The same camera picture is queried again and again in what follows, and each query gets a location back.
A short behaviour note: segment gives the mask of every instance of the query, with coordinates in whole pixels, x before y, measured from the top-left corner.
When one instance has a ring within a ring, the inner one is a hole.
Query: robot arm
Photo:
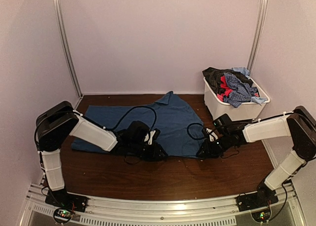
[[[167,154],[155,142],[160,131],[140,121],[134,121],[127,130],[114,132],[75,111],[67,101],[61,102],[36,120],[37,148],[41,168],[50,189],[46,203],[84,212],[85,197],[67,193],[60,161],[60,148],[67,136],[76,136],[116,155],[132,154],[145,161],[159,161]]]
[[[276,203],[275,189],[316,155],[316,121],[303,106],[255,123],[233,122],[225,114],[214,125],[223,136],[214,141],[206,138],[197,156],[216,158],[232,146],[281,136],[291,136],[294,143],[285,159],[257,186],[257,193],[238,197],[240,211],[265,206],[269,200]]]

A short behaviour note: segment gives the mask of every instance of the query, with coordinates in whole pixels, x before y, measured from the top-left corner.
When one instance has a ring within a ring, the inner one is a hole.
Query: vent grill
[[[54,212],[51,208],[38,204],[34,205],[33,210],[48,216],[52,216]]]
[[[114,223],[109,220],[95,219],[93,217],[80,217],[80,223],[87,226],[236,226],[235,217],[227,217],[217,220],[208,220],[200,223],[182,223],[182,224],[136,224],[136,223]]]

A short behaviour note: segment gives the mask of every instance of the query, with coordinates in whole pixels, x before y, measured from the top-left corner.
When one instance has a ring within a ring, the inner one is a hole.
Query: white wall
[[[305,106],[316,118],[316,0],[269,0],[252,73],[272,101],[262,117]],[[290,151],[291,138],[269,140],[276,159]],[[316,161],[293,182],[309,226],[316,222]]]
[[[83,93],[202,93],[246,66],[259,0],[61,0]]]
[[[52,0],[0,0],[0,11],[0,225],[13,226],[41,174],[36,117],[77,97]]]

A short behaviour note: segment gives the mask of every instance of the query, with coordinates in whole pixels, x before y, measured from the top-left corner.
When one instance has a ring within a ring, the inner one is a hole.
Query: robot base
[[[278,202],[278,198],[276,196],[276,192],[269,197],[271,201],[270,204],[275,204]],[[236,202],[238,205],[239,212],[246,211],[246,210],[253,210],[258,209],[261,207],[267,207],[267,201],[260,201],[258,200],[258,193],[252,193],[247,195],[240,195],[236,198]]]
[[[84,213],[86,205],[87,205],[88,198],[85,197],[85,196],[73,195],[73,194],[68,194],[68,196],[70,198],[70,202],[74,203],[75,211]],[[49,205],[56,206],[56,207],[60,207],[60,204],[56,202],[54,197],[51,195],[50,191],[48,191],[47,197],[45,199],[45,203],[49,204]],[[71,211],[72,208],[73,208],[73,205],[69,204],[67,206],[64,206],[63,208]]]

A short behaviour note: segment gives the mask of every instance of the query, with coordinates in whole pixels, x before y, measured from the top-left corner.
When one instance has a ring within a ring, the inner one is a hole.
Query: clothes pile
[[[252,87],[253,81],[249,77],[249,70],[244,67],[232,69],[208,68],[203,70],[203,75],[219,100],[239,107],[243,102],[266,101],[260,97],[258,89]]]

